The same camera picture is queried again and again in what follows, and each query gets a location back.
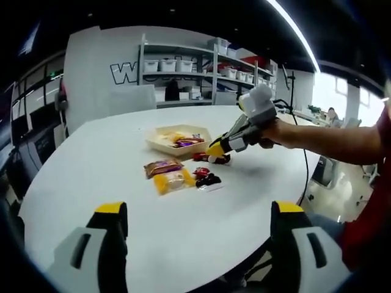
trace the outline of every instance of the white shelf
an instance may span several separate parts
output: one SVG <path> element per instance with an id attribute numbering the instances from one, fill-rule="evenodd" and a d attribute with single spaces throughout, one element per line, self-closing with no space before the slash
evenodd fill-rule
<path id="1" fill-rule="evenodd" d="M 212 74 L 198 73 L 198 72 L 144 72 L 143 76 L 189 76 L 189 77 L 200 77 L 200 78 L 212 78 Z"/>
<path id="2" fill-rule="evenodd" d="M 189 99 L 186 101 L 164 101 L 164 102 L 157 102 L 157 106 L 185 106 L 185 105 L 192 105 L 192 104 L 205 104 L 205 105 L 212 105 L 211 99 Z"/>
<path id="3" fill-rule="evenodd" d="M 145 43 L 144 52 L 146 54 L 183 54 L 183 55 L 205 55 L 212 54 L 212 50 L 197 48 L 192 46 L 166 44 L 166 43 Z"/>
<path id="4" fill-rule="evenodd" d="M 184 45 L 175 45 L 175 44 L 165 44 L 165 43 L 146 43 L 144 45 L 144 51 L 146 54 L 183 54 L 183 55 L 213 55 L 214 52 L 209 49 L 192 47 L 192 46 L 184 46 Z M 255 70 L 255 66 L 247 63 L 243 60 L 232 58 L 227 55 L 218 54 L 220 59 L 224 59 L 234 65 L 244 66 L 251 70 Z M 269 71 L 266 71 L 263 68 L 258 68 L 258 71 L 267 76 L 273 76 Z"/>
<path id="5" fill-rule="evenodd" d="M 228 78 L 226 76 L 218 76 L 217 79 L 219 79 L 221 81 L 229 81 L 229 82 L 232 82 L 234 84 L 245 85 L 247 87 L 255 87 L 255 84 L 251 84 L 250 82 L 239 81 L 237 79 Z"/>
<path id="6" fill-rule="evenodd" d="M 227 55 L 220 54 L 220 53 L 219 53 L 219 58 L 223 59 L 223 60 L 227 60 L 227 61 L 229 61 L 230 63 L 232 63 L 234 65 L 244 66 L 244 67 L 247 67 L 247 68 L 251 69 L 252 71 L 255 70 L 255 66 L 254 65 L 252 65 L 250 63 L 247 63 L 247 62 L 245 62 L 243 60 L 240 60 L 240 59 L 237 59 L 237 58 L 232 58 L 232 57 L 229 57 Z M 273 74 L 271 74 L 270 72 L 266 71 L 263 68 L 258 67 L 258 71 L 260 71 L 263 75 L 273 76 Z"/>

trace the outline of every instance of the wall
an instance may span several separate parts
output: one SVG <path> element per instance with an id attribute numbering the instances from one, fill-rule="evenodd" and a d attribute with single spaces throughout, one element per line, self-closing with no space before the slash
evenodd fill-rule
<path id="1" fill-rule="evenodd" d="M 360 107 L 360 88 L 348 84 L 348 100 L 346 104 L 346 116 L 347 121 L 350 118 L 357 119 L 359 116 Z"/>
<path id="2" fill-rule="evenodd" d="M 288 76 L 292 75 L 292 70 L 287 70 L 287 74 Z M 294 81 L 293 107 L 301 110 L 303 107 L 306 108 L 311 104 L 314 75 L 313 73 L 298 70 L 294 71 L 294 75 L 296 79 Z M 291 92 L 287 89 L 283 70 L 279 68 L 277 71 L 276 99 L 283 99 L 289 104 L 290 96 Z"/>
<path id="3" fill-rule="evenodd" d="M 69 100 L 68 130 L 109 115 L 111 92 L 136 84 L 137 58 L 142 34 L 150 43 L 173 43 L 206 48 L 209 35 L 169 27 L 133 26 L 100 30 L 91 27 L 70 36 L 65 55 L 64 84 Z M 241 50 L 239 57 L 251 56 Z M 112 68 L 129 66 L 128 80 L 115 84 Z"/>

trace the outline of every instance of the red candy wrapper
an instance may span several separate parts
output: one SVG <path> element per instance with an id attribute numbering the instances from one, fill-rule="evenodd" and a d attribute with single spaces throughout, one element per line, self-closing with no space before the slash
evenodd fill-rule
<path id="1" fill-rule="evenodd" d="M 206 177 L 210 173 L 208 168 L 203 168 L 203 167 L 198 167 L 196 170 L 193 172 L 195 174 L 196 180 L 202 179 Z"/>

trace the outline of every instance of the oval table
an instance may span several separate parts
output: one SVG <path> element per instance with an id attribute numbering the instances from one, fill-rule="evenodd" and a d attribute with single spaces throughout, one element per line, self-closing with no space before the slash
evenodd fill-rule
<path id="1" fill-rule="evenodd" d="M 223 188 L 184 189 L 163 197 L 145 178 L 143 166 L 167 157 L 145 143 L 153 128 L 190 124 L 217 137 L 240 114 L 234 106 L 178 107 L 81 126 L 47 160 L 21 206 L 33 262 L 45 271 L 54 261 L 54 249 L 76 227 L 85 226 L 99 205 L 125 201 L 131 292 L 187 292 L 235 267 L 269 237 L 271 202 L 299 200 L 306 175 L 302 150 L 249 147 L 232 153 L 230 166 L 210 166 Z M 289 115 L 280 117 L 293 123 Z M 319 156 L 308 152 L 307 157 L 311 177 Z M 208 163 L 184 165 L 192 172 Z"/>

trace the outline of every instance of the storage bin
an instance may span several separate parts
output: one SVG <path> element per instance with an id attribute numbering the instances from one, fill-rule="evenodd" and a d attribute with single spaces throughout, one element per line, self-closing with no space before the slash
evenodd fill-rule
<path id="1" fill-rule="evenodd" d="M 239 81 L 246 81 L 246 73 L 243 71 L 236 72 L 236 79 Z"/>
<path id="2" fill-rule="evenodd" d="M 203 99 L 201 92 L 191 92 L 189 93 L 189 99 Z"/>
<path id="3" fill-rule="evenodd" d="M 213 38 L 208 41 L 208 48 L 214 51 L 214 46 L 217 46 L 217 51 L 220 54 L 227 55 L 227 49 L 230 43 L 223 38 Z"/>
<path id="4" fill-rule="evenodd" d="M 233 68 L 224 68 L 222 70 L 220 70 L 220 73 L 228 78 L 232 78 L 232 79 L 235 79 L 236 78 L 236 72 L 237 70 L 236 69 L 233 69 Z"/>
<path id="5" fill-rule="evenodd" d="M 155 87 L 156 102 L 164 102 L 166 96 L 166 87 Z"/>
<path id="6" fill-rule="evenodd" d="M 180 101 L 187 101 L 189 99 L 189 93 L 179 93 Z"/>
<path id="7" fill-rule="evenodd" d="M 144 60 L 144 72 L 157 72 L 159 60 Z"/>
<path id="8" fill-rule="evenodd" d="M 177 61 L 174 59 L 160 60 L 160 71 L 162 72 L 175 72 L 175 66 Z"/>
<path id="9" fill-rule="evenodd" d="M 251 73 L 246 73 L 246 82 L 253 84 L 254 83 L 254 75 Z"/>
<path id="10" fill-rule="evenodd" d="M 193 61 L 179 60 L 177 61 L 177 72 L 192 72 Z"/>
<path id="11" fill-rule="evenodd" d="M 236 50 L 228 48 L 227 49 L 227 55 L 228 55 L 228 57 L 236 58 Z"/>
<path id="12" fill-rule="evenodd" d="M 189 85 L 187 87 L 183 87 L 183 91 L 186 93 L 200 93 L 201 89 L 198 85 Z"/>

